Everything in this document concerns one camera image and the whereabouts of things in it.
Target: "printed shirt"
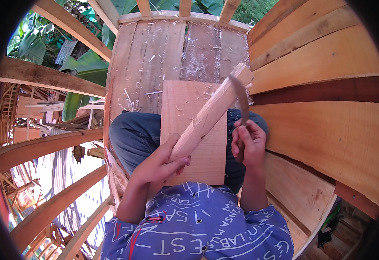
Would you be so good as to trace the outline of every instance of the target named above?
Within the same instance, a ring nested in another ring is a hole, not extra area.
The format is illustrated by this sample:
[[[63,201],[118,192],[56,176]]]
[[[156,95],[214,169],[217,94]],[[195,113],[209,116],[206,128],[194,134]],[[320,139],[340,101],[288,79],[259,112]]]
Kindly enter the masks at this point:
[[[138,225],[105,223],[101,259],[292,259],[291,234],[273,205],[244,214],[237,202],[225,185],[164,187]]]

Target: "leg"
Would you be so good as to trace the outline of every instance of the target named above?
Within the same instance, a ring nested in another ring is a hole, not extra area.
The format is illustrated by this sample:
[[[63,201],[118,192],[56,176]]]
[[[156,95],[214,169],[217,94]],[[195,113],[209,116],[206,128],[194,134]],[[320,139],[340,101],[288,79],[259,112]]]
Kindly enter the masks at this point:
[[[243,185],[244,174],[246,168],[242,163],[236,162],[233,154],[231,153],[231,142],[233,141],[232,133],[234,130],[234,122],[241,118],[240,110],[229,109],[227,112],[227,151],[226,151],[226,176],[224,183],[234,193],[238,193]],[[249,119],[253,120],[256,124],[262,128],[266,136],[268,136],[268,126],[263,119],[256,113],[250,112]]]
[[[161,116],[122,112],[109,128],[110,141],[128,174],[160,145]]]

